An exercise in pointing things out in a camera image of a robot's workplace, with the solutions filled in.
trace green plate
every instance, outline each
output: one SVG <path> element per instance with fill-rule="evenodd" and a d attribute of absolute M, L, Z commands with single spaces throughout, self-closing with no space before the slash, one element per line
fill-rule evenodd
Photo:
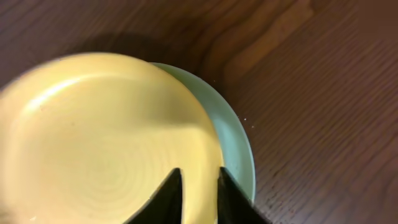
<path fill-rule="evenodd" d="M 256 194 L 253 154 L 243 126 L 230 105 L 213 87 L 197 76 L 171 65 L 152 64 L 182 82 L 202 104 L 220 139 L 226 168 L 253 202 Z"/>

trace plate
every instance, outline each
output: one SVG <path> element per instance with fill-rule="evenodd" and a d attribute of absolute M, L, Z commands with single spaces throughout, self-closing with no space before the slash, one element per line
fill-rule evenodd
<path fill-rule="evenodd" d="M 174 167 L 184 223 L 213 223 L 223 165 L 213 124 L 167 72 L 81 54 L 25 73 L 0 94 L 1 202 L 12 223 L 122 223 Z"/>
<path fill-rule="evenodd" d="M 249 200 L 254 202 L 254 159 L 244 128 L 227 101 L 201 78 L 171 65 L 153 63 L 182 82 L 206 110 L 220 139 L 224 163 Z"/>

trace wooden table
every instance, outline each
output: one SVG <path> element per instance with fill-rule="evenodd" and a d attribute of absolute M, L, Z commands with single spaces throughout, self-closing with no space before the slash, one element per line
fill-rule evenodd
<path fill-rule="evenodd" d="M 1 0 L 0 84 L 77 52 L 175 65 L 242 119 L 273 222 L 398 223 L 398 45 L 361 13 L 351 0 Z"/>

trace stacked plate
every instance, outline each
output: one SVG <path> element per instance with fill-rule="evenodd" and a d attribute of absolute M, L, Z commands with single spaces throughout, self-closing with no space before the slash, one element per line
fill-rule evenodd
<path fill-rule="evenodd" d="M 183 222 L 213 223 L 218 168 L 254 199 L 238 117 L 211 86 L 116 54 L 41 65 L 0 98 L 1 206 L 15 223 L 122 223 L 174 167 Z"/>

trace light green plate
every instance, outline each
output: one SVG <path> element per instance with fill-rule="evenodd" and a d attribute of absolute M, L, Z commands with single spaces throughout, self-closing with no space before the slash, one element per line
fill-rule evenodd
<path fill-rule="evenodd" d="M 230 105 L 213 87 L 197 76 L 171 65 L 152 64 L 182 82 L 202 104 L 220 139 L 226 168 L 253 202 L 256 194 L 253 154 L 243 126 Z"/>

